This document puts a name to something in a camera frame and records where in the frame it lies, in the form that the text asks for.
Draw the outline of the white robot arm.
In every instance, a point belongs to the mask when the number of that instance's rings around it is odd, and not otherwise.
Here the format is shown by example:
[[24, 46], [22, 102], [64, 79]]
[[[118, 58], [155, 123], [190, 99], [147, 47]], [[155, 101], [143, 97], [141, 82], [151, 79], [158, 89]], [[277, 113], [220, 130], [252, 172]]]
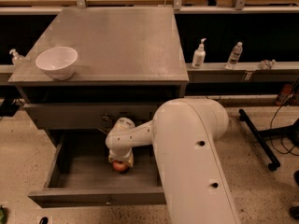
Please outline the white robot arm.
[[109, 132], [109, 160], [132, 164], [133, 147], [151, 144], [172, 224], [241, 224], [214, 146], [228, 127], [210, 99], [175, 99], [136, 126], [119, 119]]

